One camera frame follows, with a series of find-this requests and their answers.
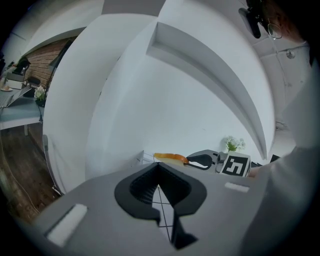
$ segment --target white flower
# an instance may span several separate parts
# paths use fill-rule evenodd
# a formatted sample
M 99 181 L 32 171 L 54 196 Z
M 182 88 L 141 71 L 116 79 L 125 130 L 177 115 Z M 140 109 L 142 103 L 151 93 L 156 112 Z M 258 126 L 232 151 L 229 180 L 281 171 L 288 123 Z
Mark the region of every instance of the white flower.
M 41 99 L 44 100 L 45 98 L 45 89 L 42 86 L 39 86 L 37 89 L 34 91 L 34 97 L 36 99 Z

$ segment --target gray table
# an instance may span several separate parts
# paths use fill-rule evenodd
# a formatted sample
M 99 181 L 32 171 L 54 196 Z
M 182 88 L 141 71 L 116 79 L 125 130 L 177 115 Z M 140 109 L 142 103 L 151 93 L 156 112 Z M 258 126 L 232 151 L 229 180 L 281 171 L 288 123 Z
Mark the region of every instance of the gray table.
M 13 89 L 12 91 L 2 91 L 0 94 L 12 95 L 19 90 Z M 45 109 L 40 107 L 42 116 L 44 115 Z M 28 125 L 38 123 L 40 119 L 40 111 L 38 105 L 35 103 L 34 98 L 20 97 L 9 107 L 0 110 L 1 122 L 0 130 L 24 126 L 24 132 L 28 134 Z

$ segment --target brick wall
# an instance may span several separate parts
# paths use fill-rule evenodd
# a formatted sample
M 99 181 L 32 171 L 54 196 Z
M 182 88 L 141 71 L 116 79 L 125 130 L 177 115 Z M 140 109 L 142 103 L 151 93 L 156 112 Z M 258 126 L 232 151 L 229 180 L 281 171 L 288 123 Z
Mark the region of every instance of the brick wall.
M 76 37 L 71 37 L 55 41 L 26 55 L 31 64 L 25 73 L 25 78 L 38 78 L 40 85 L 44 88 L 51 74 L 48 64 L 58 56 L 68 40 L 74 41 L 75 39 Z

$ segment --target wooden floor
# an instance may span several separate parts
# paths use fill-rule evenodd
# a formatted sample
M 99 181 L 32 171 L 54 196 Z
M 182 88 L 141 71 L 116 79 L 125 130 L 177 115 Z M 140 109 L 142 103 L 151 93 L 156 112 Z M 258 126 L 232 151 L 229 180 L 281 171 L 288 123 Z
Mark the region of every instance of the wooden floor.
M 2 130 L 1 140 L 0 184 L 8 210 L 31 223 L 59 197 L 52 190 L 54 184 L 44 158 L 42 125 L 30 125 L 28 136 L 23 126 Z

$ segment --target white curved wall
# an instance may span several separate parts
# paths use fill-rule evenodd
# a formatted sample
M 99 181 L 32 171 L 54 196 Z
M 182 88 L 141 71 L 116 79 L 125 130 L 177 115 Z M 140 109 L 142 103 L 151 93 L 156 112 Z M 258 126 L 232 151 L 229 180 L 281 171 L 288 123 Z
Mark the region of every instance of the white curved wall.
M 268 153 L 275 136 L 272 92 L 264 67 L 244 35 L 214 8 L 196 0 L 167 0 L 158 21 L 198 39 L 233 70 L 260 116 Z
M 61 60 L 48 93 L 43 133 L 58 186 L 66 193 L 85 181 L 91 118 L 105 81 L 127 45 L 155 17 L 108 14 L 94 20 Z
M 85 178 L 129 168 L 143 150 L 185 156 L 219 151 L 228 135 L 244 138 L 243 152 L 261 162 L 248 131 L 219 97 L 187 72 L 147 55 L 157 21 L 132 41 L 103 87 L 89 129 Z
M 64 6 L 41 24 L 30 39 L 23 54 L 32 51 L 42 42 L 60 34 L 85 28 L 101 15 L 103 5 L 104 0 L 79 0 Z M 74 34 L 70 33 L 65 35 L 64 38 L 72 36 Z

